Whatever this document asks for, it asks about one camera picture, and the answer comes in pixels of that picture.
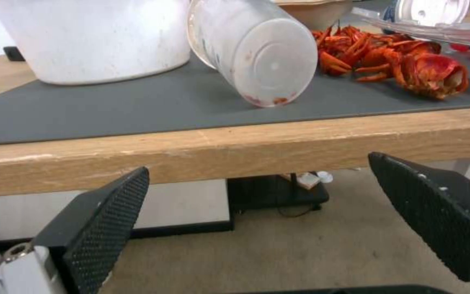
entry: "red item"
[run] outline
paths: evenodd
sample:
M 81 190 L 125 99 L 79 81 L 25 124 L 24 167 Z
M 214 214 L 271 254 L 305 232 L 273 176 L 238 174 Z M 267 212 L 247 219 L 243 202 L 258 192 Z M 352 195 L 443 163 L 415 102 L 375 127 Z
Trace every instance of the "red item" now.
M 470 46 L 462 44 L 451 44 L 451 48 L 457 50 L 458 52 L 467 52 L 470 50 Z

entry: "white cap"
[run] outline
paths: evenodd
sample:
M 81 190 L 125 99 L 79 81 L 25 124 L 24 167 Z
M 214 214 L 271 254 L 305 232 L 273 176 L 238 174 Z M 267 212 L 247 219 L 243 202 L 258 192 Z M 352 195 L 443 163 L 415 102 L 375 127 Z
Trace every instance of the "white cap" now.
M 327 171 L 319 171 L 317 172 L 317 175 L 320 178 L 320 182 L 323 182 L 324 184 L 331 183 L 333 181 L 333 175 Z

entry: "cup bottom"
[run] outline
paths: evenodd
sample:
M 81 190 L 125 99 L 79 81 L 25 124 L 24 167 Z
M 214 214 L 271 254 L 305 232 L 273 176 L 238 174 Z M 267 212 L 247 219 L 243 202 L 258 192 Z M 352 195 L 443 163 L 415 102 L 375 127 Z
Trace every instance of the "cup bottom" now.
M 228 76 L 250 103 L 273 107 L 295 100 L 316 67 L 311 32 L 292 19 L 279 18 L 259 24 L 242 39 Z

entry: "plastic cup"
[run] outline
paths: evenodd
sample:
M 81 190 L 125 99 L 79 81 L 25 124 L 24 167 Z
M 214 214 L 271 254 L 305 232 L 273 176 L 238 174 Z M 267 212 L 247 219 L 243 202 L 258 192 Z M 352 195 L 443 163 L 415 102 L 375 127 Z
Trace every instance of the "plastic cup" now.
M 188 40 L 248 102 L 287 104 L 317 68 L 311 32 L 269 0 L 192 0 Z

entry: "white container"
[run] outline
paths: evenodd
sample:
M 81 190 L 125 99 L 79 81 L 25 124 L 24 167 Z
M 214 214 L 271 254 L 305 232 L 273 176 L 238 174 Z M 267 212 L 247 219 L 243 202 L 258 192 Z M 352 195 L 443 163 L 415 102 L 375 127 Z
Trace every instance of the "white container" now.
M 40 80 L 93 84 L 186 63 L 188 5 L 189 0 L 0 0 L 0 20 Z
M 469 10 L 470 0 L 399 0 L 395 22 L 413 20 L 421 26 L 458 24 Z
M 260 107 L 296 99 L 317 67 L 311 32 L 269 0 L 192 0 L 188 39 L 204 63 Z
M 325 30 L 353 8 L 352 0 L 275 0 L 310 30 Z

